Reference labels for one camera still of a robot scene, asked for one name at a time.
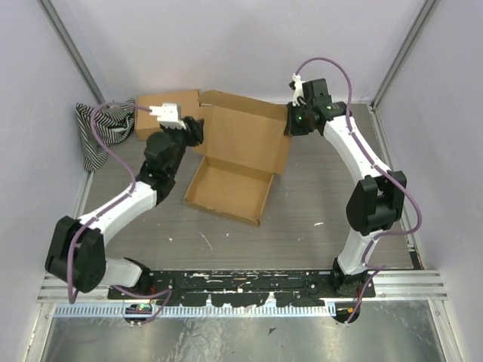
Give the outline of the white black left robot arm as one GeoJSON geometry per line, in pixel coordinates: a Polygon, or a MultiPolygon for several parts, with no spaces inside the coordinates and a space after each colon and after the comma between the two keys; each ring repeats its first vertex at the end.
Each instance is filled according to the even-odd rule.
{"type": "Polygon", "coordinates": [[[187,116],[180,123],[172,127],[163,122],[161,130],[148,137],[140,172],[123,192],[88,214],[65,216],[55,225],[45,270],[66,282],[69,299],[99,286],[121,289],[135,299],[152,292],[150,269],[131,258],[107,258],[106,245],[166,199],[186,149],[203,143],[204,119],[187,116]]]}

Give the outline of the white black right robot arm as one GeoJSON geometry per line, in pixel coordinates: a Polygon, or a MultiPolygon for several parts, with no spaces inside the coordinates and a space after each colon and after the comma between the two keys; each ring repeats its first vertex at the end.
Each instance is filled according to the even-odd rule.
{"type": "Polygon", "coordinates": [[[294,93],[287,104],[285,134],[297,137],[318,131],[335,148],[355,184],[346,205],[349,236],[330,274],[331,288],[346,298],[365,283],[366,262],[376,246],[376,236],[400,220],[407,178],[378,158],[347,105],[332,100],[325,79],[302,81],[293,75],[289,86],[294,93]]]}

